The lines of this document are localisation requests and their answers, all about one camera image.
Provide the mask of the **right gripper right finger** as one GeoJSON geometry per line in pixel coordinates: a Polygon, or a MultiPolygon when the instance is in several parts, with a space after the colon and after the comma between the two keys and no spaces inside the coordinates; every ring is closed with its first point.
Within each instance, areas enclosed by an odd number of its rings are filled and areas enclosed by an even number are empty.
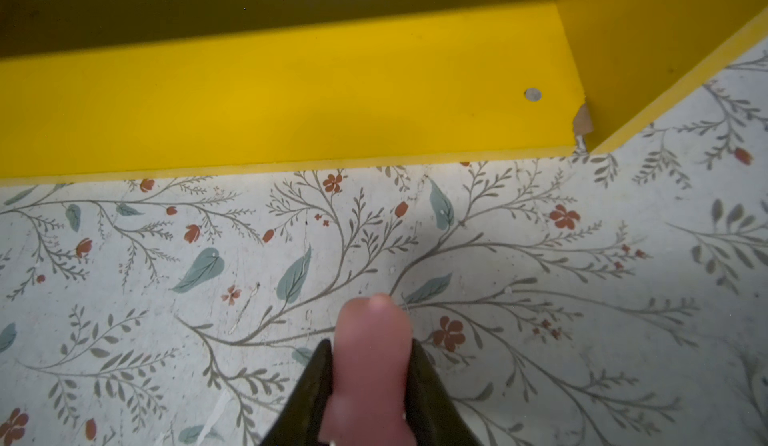
{"type": "Polygon", "coordinates": [[[481,445],[415,339],[408,363],[405,419],[419,446],[481,445]]]}

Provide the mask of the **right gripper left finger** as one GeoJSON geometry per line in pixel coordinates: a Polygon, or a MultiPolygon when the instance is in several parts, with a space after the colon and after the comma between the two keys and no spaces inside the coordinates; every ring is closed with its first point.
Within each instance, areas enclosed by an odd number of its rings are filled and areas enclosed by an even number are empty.
{"type": "Polygon", "coordinates": [[[325,408],[333,387],[332,343],[322,340],[314,350],[283,411],[260,446],[319,444],[325,408]]]}

